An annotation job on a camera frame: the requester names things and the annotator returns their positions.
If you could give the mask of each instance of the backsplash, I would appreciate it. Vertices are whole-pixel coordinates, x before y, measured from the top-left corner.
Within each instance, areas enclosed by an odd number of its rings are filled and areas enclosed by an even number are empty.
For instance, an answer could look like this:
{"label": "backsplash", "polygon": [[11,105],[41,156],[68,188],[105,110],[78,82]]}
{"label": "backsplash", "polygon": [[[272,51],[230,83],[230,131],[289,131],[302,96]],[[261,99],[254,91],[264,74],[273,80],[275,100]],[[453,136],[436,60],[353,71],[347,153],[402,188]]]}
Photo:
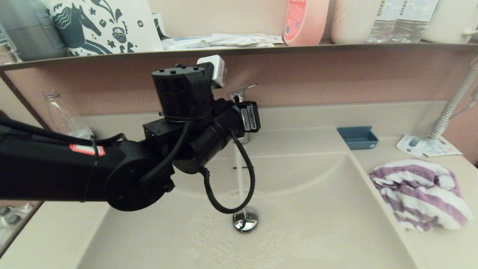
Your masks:
{"label": "backsplash", "polygon": [[[437,49],[225,56],[227,84],[214,94],[226,98],[231,91],[259,83],[247,96],[260,107],[447,100],[473,56],[474,52]],[[84,115],[159,111],[151,73],[196,60],[152,57],[31,68],[7,75],[48,122],[42,91],[52,88]],[[445,133],[472,162],[477,160],[476,111],[457,117]]]}

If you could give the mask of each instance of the bottle label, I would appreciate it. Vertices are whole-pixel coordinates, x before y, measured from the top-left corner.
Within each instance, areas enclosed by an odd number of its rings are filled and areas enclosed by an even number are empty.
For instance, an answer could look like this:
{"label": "bottle label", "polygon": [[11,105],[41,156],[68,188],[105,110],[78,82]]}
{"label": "bottle label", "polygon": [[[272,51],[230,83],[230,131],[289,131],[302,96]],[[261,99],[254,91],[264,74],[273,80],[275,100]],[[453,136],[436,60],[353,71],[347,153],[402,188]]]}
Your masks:
{"label": "bottle label", "polygon": [[299,32],[305,15],[306,1],[307,0],[289,0],[284,32],[287,39],[293,39]]}
{"label": "bottle label", "polygon": [[432,19],[437,3],[438,0],[405,0],[399,19],[429,22]]}
{"label": "bottle label", "polygon": [[404,0],[381,0],[377,20],[396,21],[402,11]]}

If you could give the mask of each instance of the plastic bottle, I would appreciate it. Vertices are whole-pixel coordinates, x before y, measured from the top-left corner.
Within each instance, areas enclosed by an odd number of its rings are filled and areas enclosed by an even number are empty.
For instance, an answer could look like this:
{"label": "plastic bottle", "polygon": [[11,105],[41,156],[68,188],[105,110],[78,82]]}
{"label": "plastic bottle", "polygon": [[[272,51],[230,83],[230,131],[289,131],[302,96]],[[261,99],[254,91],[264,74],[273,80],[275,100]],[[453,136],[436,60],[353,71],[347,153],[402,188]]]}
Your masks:
{"label": "plastic bottle", "polygon": [[0,0],[0,22],[23,61],[66,57],[66,46],[40,0]]}
{"label": "plastic bottle", "polygon": [[383,43],[390,39],[404,2],[405,0],[381,0],[379,13],[367,42]]}
{"label": "plastic bottle", "polygon": [[48,102],[48,112],[56,132],[83,139],[91,138],[93,135],[91,129],[58,92],[45,92],[43,95]]}
{"label": "plastic bottle", "polygon": [[289,0],[284,41],[289,46],[320,43],[326,27],[329,0]]}
{"label": "plastic bottle", "polygon": [[419,42],[432,19],[438,0],[405,0],[391,39],[396,42]]}
{"label": "plastic bottle", "polygon": [[0,24],[0,66],[21,62],[16,50],[17,48],[8,36],[7,31]]}

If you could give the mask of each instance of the sticker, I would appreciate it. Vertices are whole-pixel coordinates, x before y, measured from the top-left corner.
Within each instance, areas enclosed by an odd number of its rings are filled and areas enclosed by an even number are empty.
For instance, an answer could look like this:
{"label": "sticker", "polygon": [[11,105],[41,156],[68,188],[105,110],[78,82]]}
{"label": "sticker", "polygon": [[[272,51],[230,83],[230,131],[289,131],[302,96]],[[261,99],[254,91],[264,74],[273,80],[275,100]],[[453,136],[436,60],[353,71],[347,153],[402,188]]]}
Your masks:
{"label": "sticker", "polygon": [[[98,148],[98,156],[103,156],[106,154],[104,147],[97,146],[97,148]],[[83,153],[83,154],[88,154],[93,156],[95,155],[95,149],[92,146],[70,144],[70,149],[78,153]]]}
{"label": "sticker", "polygon": [[395,21],[402,11],[403,0],[381,0],[377,20]]}
{"label": "sticker", "polygon": [[247,112],[249,114],[250,128],[252,130],[257,130],[256,116],[254,115],[254,107],[251,105],[247,106]]}
{"label": "sticker", "polygon": [[429,22],[432,19],[438,0],[405,0],[400,19],[406,21]]}
{"label": "sticker", "polygon": [[289,0],[287,21],[285,22],[285,36],[289,40],[293,39],[299,32],[305,16],[305,3],[306,0]]}
{"label": "sticker", "polygon": [[242,113],[242,121],[244,122],[244,130],[250,131],[250,125],[249,125],[249,116],[247,115],[247,109],[243,108],[240,110]]}

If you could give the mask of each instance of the faucet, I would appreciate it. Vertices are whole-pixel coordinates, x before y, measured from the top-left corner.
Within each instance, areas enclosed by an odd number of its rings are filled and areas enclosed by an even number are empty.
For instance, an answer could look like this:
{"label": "faucet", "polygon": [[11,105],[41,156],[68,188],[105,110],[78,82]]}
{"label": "faucet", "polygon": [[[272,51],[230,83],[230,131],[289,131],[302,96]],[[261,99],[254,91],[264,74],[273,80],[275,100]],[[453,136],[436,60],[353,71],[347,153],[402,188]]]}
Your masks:
{"label": "faucet", "polygon": [[[234,103],[240,103],[240,102],[246,101],[246,90],[252,87],[255,87],[256,85],[258,85],[258,83],[252,84],[240,90],[231,92],[229,94],[229,100],[233,101]],[[242,115],[242,119],[244,121],[248,120],[244,118],[244,114]],[[250,141],[250,133],[245,133],[244,137],[239,138],[239,142],[243,145],[249,143],[249,141]]]}

